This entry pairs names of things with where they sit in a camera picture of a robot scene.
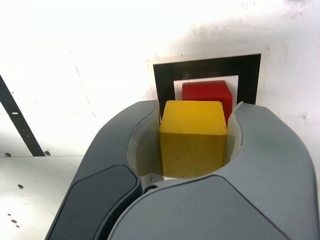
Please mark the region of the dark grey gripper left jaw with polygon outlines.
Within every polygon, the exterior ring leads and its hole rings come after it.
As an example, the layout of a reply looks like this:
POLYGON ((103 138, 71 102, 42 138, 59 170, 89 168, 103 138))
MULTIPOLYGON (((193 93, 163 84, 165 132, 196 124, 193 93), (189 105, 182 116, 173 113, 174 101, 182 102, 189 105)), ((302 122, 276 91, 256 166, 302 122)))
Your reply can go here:
POLYGON ((105 240, 144 189, 164 179, 157 100, 114 116, 87 149, 46 235, 48 240, 105 240))

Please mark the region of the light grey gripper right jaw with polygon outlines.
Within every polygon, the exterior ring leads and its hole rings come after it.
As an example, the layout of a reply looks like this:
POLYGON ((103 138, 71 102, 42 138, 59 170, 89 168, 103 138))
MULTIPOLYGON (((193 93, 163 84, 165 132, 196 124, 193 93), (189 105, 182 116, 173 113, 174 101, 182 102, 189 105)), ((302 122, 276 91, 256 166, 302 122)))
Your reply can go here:
POLYGON ((138 198, 109 239, 316 239, 316 174, 297 134, 268 108, 240 103, 227 150, 230 162, 219 170, 138 198))

